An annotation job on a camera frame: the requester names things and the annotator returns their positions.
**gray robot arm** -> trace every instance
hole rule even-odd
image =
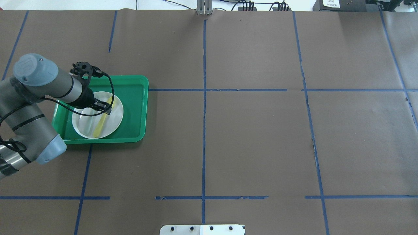
[[[105,73],[87,62],[73,67],[68,73],[41,55],[26,54],[15,64],[13,77],[0,81],[0,118],[16,134],[0,143],[0,179],[33,161],[45,164],[65,152],[66,144],[36,105],[46,95],[76,108],[110,114],[111,104],[95,99],[88,88],[91,76]]]

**white bracket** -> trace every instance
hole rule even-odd
[[[160,235],[245,235],[245,225],[164,225]]]
[[[196,12],[198,15],[212,15],[212,0],[197,0]]]

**light blue joint cap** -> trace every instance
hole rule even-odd
[[[31,53],[22,56],[15,63],[13,75],[24,85],[40,87],[56,78],[58,67],[43,56]]]
[[[41,165],[46,164],[50,160],[61,155],[63,152],[65,152],[65,150],[67,150],[67,145],[64,143],[61,136],[58,134],[51,142],[49,142],[47,147],[36,159],[36,162]]]

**yellow knife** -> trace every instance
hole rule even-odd
[[[107,103],[108,103],[108,104],[110,104],[110,102],[112,102],[112,97],[110,97],[110,98],[107,100]],[[114,101],[113,101],[113,104],[112,104],[112,110],[115,108],[115,106],[116,106],[116,100],[114,100]],[[107,114],[102,114],[102,117],[100,118],[99,123],[97,124],[96,129],[95,129],[95,130],[94,130],[94,132],[93,132],[93,137],[94,137],[94,138],[98,138],[98,137],[102,134],[103,125],[104,125],[104,123],[105,123],[105,120],[106,120],[106,117],[107,117],[107,116],[109,116],[109,115],[107,115]]]

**green tray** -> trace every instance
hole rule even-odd
[[[56,105],[52,126],[66,144],[76,143],[129,143],[138,142],[145,135],[147,116],[148,79],[142,75],[111,76],[115,95],[123,104],[123,119],[120,126],[110,135],[101,139],[86,139],[74,130],[72,113]],[[112,92],[106,77],[91,79],[89,88],[93,92]]]

